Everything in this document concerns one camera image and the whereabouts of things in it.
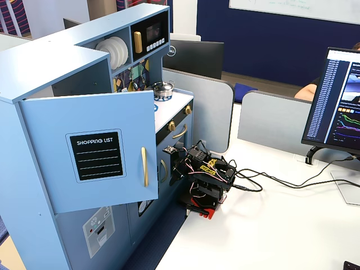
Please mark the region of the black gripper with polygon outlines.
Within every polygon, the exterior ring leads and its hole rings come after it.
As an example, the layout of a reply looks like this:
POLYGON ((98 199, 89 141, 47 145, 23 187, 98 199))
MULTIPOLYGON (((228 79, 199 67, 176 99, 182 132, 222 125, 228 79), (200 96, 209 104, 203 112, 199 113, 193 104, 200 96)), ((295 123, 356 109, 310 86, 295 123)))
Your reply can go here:
POLYGON ((186 155, 185 153, 175 153, 172 156, 172 171, 169 181, 170 186, 184 179, 188 173, 195 171, 192 166, 192 159, 193 156, 191 154, 186 155))

